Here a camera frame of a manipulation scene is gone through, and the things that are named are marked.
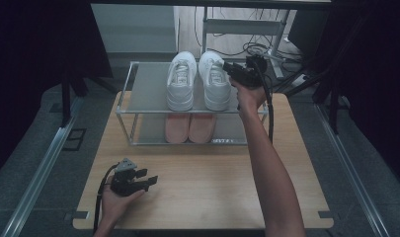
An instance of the white sneaker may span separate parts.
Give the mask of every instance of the white sneaker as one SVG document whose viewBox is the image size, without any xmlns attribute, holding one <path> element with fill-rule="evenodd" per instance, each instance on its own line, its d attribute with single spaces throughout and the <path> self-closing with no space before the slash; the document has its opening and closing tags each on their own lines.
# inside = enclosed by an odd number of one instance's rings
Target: white sneaker
<svg viewBox="0 0 400 237">
<path fill-rule="evenodd" d="M 205 105 L 212 111 L 227 110 L 230 102 L 231 85 L 222 69 L 223 64 L 223 59 L 212 51 L 205 52 L 200 58 Z"/>
<path fill-rule="evenodd" d="M 174 57 L 168 72 L 168 107 L 172 111 L 187 111 L 194 103 L 194 80 L 197 63 L 194 56 L 182 51 Z"/>
</svg>

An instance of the human arm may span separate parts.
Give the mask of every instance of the human arm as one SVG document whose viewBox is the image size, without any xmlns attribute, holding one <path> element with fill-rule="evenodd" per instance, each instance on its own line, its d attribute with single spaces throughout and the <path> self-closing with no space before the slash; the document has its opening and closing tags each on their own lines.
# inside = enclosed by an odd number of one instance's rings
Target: human arm
<svg viewBox="0 0 400 237">
<path fill-rule="evenodd" d="M 144 195 L 145 190 L 137 191 L 128 197 L 116 195 L 110 188 L 113 177 L 108 177 L 102 193 L 102 219 L 94 236 L 110 236 L 119 219 L 126 212 L 129 205 Z"/>
<path fill-rule="evenodd" d="M 250 90 L 236 81 L 231 80 L 231 83 L 238 90 L 239 116 L 248 141 L 266 236 L 305 236 L 294 186 L 257 113 L 265 101 L 264 89 Z"/>
</svg>

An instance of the person's left hand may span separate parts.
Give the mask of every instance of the person's left hand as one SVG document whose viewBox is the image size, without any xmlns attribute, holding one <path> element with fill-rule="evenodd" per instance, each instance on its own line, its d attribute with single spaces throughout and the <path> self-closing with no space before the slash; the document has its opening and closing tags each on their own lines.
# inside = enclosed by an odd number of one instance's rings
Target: person's left hand
<svg viewBox="0 0 400 237">
<path fill-rule="evenodd" d="M 107 183 L 104 185 L 104 192 L 102 193 L 102 218 L 116 223 L 126 212 L 129 205 L 144 195 L 145 190 L 137 191 L 128 197 L 121 197 L 111 190 L 111 185 L 108 185 L 112 180 L 113 177 L 109 176 Z"/>
</svg>

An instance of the shoe tongue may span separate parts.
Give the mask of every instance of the shoe tongue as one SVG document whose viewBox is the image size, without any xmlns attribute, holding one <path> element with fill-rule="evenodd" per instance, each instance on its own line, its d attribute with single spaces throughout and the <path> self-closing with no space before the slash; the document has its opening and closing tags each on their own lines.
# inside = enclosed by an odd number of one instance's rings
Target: shoe tongue
<svg viewBox="0 0 400 237">
<path fill-rule="evenodd" d="M 218 84 L 224 82 L 224 75 L 221 71 L 221 67 L 218 65 L 212 65 L 209 70 L 209 83 L 210 84 Z"/>
<path fill-rule="evenodd" d="M 179 64 L 176 66 L 175 72 L 175 82 L 177 84 L 188 84 L 188 65 Z"/>
</svg>

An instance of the glass shelf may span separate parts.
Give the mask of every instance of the glass shelf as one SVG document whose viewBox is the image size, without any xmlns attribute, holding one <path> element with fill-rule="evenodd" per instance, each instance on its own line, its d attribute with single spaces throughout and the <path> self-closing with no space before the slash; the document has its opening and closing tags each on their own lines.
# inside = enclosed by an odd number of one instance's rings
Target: glass shelf
<svg viewBox="0 0 400 237">
<path fill-rule="evenodd" d="M 174 112 L 167 106 L 167 74 L 169 62 L 131 62 L 125 80 L 116 114 L 122 130 L 130 145 L 174 145 L 165 139 L 165 122 L 167 114 L 215 114 L 216 124 L 209 143 L 217 145 L 245 145 L 246 137 L 242 122 L 237 111 L 237 90 L 231 88 L 229 108 L 226 111 L 215 112 L 206 108 L 203 100 L 203 84 L 197 73 L 194 83 L 194 105 L 189 111 Z M 135 73 L 131 96 L 124 100 L 130 75 Z M 259 110 L 262 122 L 267 117 L 266 105 Z M 123 117 L 133 115 L 132 124 L 127 132 Z M 187 141 L 182 144 L 197 145 Z"/>
</svg>

